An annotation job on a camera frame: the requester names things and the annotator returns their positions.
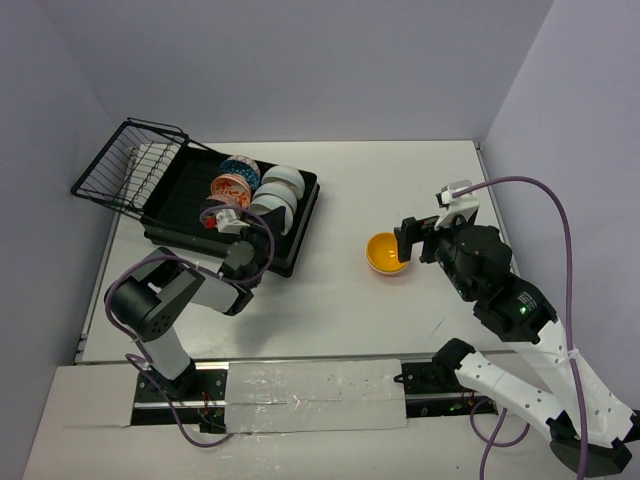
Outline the orange floral bowl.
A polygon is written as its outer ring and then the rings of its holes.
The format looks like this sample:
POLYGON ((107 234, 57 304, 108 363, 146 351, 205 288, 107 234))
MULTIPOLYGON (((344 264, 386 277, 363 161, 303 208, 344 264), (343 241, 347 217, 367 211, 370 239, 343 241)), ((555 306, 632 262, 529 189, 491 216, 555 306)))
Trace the orange floral bowl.
POLYGON ((224 194, 235 199, 243 208, 252 200, 252 190, 245 178, 239 174, 221 174, 210 185, 211 194, 224 194))

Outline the blue patterned bowl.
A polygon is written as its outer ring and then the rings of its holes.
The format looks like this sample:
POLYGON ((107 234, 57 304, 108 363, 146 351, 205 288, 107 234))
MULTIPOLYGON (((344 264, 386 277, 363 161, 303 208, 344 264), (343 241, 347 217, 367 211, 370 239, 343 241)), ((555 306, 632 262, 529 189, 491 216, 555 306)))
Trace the blue patterned bowl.
POLYGON ((252 191, 257 190, 261 185, 261 171, 258 164, 255 160, 246 156, 229 156, 221 163, 220 172, 222 174, 236 174, 242 176, 252 191))

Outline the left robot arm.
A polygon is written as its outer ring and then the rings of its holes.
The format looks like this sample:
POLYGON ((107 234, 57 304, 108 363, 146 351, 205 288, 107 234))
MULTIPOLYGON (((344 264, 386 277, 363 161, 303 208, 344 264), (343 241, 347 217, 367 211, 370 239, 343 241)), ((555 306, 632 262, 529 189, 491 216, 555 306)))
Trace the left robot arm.
POLYGON ((287 230, 287 215, 285 207, 260 214, 230 204, 211 205, 201 212, 200 223, 231 237, 216 271, 161 247, 108 288, 107 319, 138 347, 145 371, 169 398, 188 396, 196 383, 195 361, 174 323, 190 303, 225 316, 239 314, 274 260, 276 236, 287 230))

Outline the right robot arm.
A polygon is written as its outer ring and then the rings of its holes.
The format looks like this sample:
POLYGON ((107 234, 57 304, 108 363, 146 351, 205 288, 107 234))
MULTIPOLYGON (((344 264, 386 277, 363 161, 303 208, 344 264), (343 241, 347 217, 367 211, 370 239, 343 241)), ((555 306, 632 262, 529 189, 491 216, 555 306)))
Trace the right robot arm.
POLYGON ((639 438, 639 413, 622 403, 589 364, 570 348, 556 310, 533 284, 511 271, 511 248, 494 226, 455 216, 440 227, 434 217, 406 218, 396 227, 398 254, 438 264, 481 325, 520 354, 546 384, 539 389, 495 366, 475 347, 453 338, 424 374, 402 373, 396 382, 475 390, 517 414, 549 443, 553 454, 581 477, 623 472, 627 445, 639 438))

